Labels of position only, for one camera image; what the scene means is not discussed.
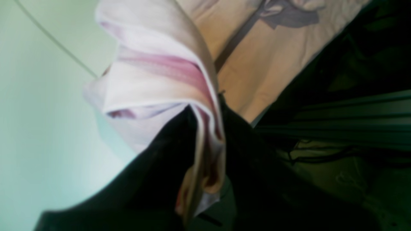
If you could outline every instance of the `mint green wall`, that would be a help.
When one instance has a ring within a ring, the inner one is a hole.
[[[21,2],[94,73],[105,70],[115,42],[94,23],[96,0]],[[130,159],[98,133],[81,95],[92,79],[14,1],[0,0],[0,231],[33,230],[41,211],[83,201]]]

